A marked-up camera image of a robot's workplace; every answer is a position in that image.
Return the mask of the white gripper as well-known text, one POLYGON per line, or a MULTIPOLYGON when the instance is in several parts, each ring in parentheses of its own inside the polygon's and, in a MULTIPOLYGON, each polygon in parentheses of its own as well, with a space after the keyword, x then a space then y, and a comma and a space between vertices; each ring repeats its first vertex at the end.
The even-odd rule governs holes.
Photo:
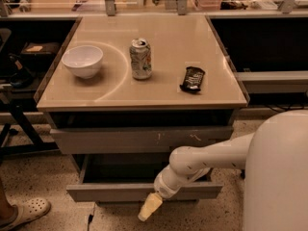
POLYGON ((163 204, 163 199, 170 199, 179 190, 191 182, 190 175, 177 174, 170 166, 165 167, 154 180, 154 193, 145 199, 138 218, 146 221, 163 204))

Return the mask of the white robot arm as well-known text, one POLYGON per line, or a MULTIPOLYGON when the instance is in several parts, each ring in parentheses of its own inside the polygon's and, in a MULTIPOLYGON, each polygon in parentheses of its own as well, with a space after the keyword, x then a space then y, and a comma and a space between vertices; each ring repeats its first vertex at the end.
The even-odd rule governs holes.
POLYGON ((165 199, 211 168, 245 171, 243 231, 308 231, 307 110, 274 115, 233 140, 174 149, 139 219, 147 220, 165 199))

